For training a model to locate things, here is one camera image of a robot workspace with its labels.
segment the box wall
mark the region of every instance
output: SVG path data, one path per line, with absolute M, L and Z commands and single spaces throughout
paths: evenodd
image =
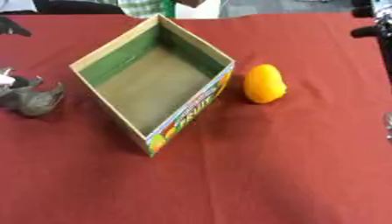
M 228 84 L 234 62 L 226 66 L 213 80 L 205 85 L 186 104 L 176 110 L 168 119 L 147 136 L 150 156 L 154 156 L 159 149 L 179 133 L 196 115 L 199 114 L 221 93 Z

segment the cardboard box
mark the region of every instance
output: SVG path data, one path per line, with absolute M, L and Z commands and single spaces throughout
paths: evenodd
M 153 156 L 228 83 L 234 61 L 156 15 L 71 65 Z

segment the gray object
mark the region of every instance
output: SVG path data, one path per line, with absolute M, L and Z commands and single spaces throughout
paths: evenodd
M 387 139 L 392 143 L 392 112 L 385 114 L 384 122 L 387 126 Z
M 65 88 L 61 83 L 49 91 L 37 91 L 34 88 L 43 83 L 40 77 L 27 80 L 21 76 L 13 76 L 11 68 L 0 69 L 0 75 L 9 75 L 16 79 L 12 86 L 0 87 L 0 107 L 23 116 L 45 115 L 54 110 L 64 96 Z

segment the orange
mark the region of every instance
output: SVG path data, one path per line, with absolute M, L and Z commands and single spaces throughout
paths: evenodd
M 260 65 L 246 74 L 243 88 L 252 102 L 267 103 L 284 96 L 287 86 L 274 66 Z

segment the red table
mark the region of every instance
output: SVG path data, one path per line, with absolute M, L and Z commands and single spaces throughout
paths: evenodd
M 121 16 L 14 17 L 0 67 L 63 81 L 41 120 L 0 113 L 2 224 L 389 224 L 390 85 L 370 23 L 343 13 L 178 21 L 238 60 L 222 96 L 154 158 L 112 123 L 68 65 L 139 23 Z M 276 65 L 289 93 L 247 103 L 242 75 Z

